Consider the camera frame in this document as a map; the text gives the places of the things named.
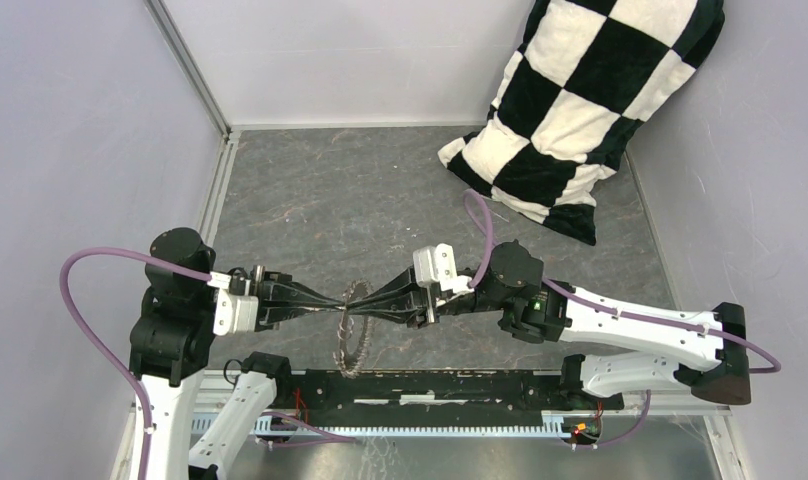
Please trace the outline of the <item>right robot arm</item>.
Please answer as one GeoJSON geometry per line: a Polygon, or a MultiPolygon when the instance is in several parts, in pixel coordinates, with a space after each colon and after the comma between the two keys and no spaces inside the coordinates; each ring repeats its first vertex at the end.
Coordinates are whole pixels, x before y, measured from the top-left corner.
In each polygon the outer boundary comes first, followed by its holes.
{"type": "Polygon", "coordinates": [[[546,280],[543,273],[543,262],[516,241],[494,246],[484,267],[475,271],[456,270],[451,247],[440,244],[416,251],[412,267],[368,296],[348,301],[345,310],[412,328],[442,316],[498,312],[499,328],[526,343],[620,348],[618,355],[564,359],[557,392],[571,408],[594,398],[668,387],[722,405],[750,403],[741,306],[666,310],[546,280]]]}

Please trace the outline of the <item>metal disc with key rings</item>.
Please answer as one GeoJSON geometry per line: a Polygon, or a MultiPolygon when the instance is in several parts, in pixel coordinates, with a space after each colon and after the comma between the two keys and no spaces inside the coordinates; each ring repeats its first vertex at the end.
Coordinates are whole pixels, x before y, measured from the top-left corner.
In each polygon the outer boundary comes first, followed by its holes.
{"type": "Polygon", "coordinates": [[[357,300],[369,295],[371,284],[367,280],[355,280],[345,290],[345,305],[337,324],[337,346],[333,358],[340,374],[346,379],[354,379],[363,369],[369,353],[369,346],[375,328],[375,321],[363,316],[360,332],[356,333],[357,316],[348,307],[357,300]]]}

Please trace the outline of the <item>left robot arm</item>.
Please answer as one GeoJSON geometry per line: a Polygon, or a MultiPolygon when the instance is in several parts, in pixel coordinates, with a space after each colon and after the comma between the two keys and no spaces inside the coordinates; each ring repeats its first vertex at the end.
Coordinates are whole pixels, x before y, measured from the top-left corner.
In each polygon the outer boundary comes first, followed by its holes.
{"type": "Polygon", "coordinates": [[[136,418],[147,429],[138,445],[149,457],[137,464],[148,479],[225,479],[266,409],[306,405],[289,359],[253,352],[241,361],[227,403],[193,442],[195,404],[214,339],[340,311],[345,303],[261,267],[217,272],[215,251],[192,228],[158,235],[150,254],[157,262],[145,268],[150,285],[130,334],[129,368],[148,395],[138,402],[136,418]]]}

